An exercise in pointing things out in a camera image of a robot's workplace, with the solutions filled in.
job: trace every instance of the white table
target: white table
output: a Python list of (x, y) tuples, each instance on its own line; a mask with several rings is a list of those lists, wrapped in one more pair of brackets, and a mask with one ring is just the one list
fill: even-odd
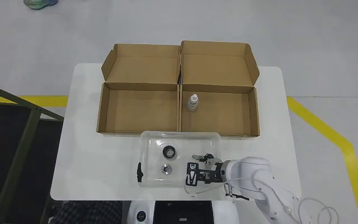
[[(282, 72), (260, 67), (256, 82), (261, 136), (222, 137), (222, 160), (247, 156), (271, 162), (276, 181), (301, 197)], [(51, 187), (55, 200), (230, 200), (223, 189), (191, 198), (183, 189), (141, 188), (136, 179), (140, 135), (96, 132), (101, 64), (78, 64), (73, 73)]]

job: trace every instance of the green metal frame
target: green metal frame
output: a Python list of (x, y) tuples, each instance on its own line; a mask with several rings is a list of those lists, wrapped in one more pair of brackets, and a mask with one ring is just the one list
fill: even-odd
[(26, 161), (27, 153), (29, 152), (32, 139), (35, 135), (35, 131), (39, 123), (41, 114), (45, 114), (61, 122), (63, 122), (64, 118), (58, 114), (55, 114), (54, 112), (39, 107), (4, 90), (0, 90), (0, 97), (3, 97), (7, 100), (11, 100), (12, 102), (31, 109), (30, 116), (27, 119), (25, 129), (23, 130), (21, 140), (17, 146), (15, 156), (12, 160), (11, 167), (9, 169), (6, 181), (0, 194), (0, 223), (4, 223), (13, 194), (16, 190), (17, 182), (23, 169), (23, 165)]

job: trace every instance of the cardboard box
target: cardboard box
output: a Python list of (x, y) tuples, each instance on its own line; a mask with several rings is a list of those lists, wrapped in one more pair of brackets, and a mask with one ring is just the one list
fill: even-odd
[(97, 132), (178, 131), (180, 46), (116, 44), (102, 65)]
[[(259, 136), (254, 88), (259, 74), (248, 44), (183, 41), (179, 130)], [(192, 94), (198, 95), (199, 104), (188, 111)]]

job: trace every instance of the white robotic arm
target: white robotic arm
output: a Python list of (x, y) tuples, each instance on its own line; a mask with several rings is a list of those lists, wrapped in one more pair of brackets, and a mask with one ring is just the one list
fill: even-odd
[(311, 216), (300, 207), (300, 200), (291, 192), (277, 186), (269, 161), (264, 158), (246, 157), (242, 160), (221, 162), (210, 155), (193, 156), (205, 163), (205, 170), (198, 164), (188, 163), (186, 184), (227, 183), (229, 192), (238, 189), (244, 197), (254, 199), (270, 223), (312, 224)]
[(312, 218), (306, 210), (300, 208), (299, 211), (300, 200), (293, 193), (277, 186), (266, 159), (246, 157), (226, 161), (221, 170), (225, 170), (222, 179), (229, 184), (229, 188), (236, 188), (243, 196), (255, 199), (256, 205), (270, 223), (312, 224)]

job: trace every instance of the white bottle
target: white bottle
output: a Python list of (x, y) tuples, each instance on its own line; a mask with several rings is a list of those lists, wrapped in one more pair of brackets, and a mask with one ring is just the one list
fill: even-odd
[(199, 102), (198, 96), (196, 94), (192, 95), (188, 101), (188, 110), (189, 111), (195, 110), (198, 102)]

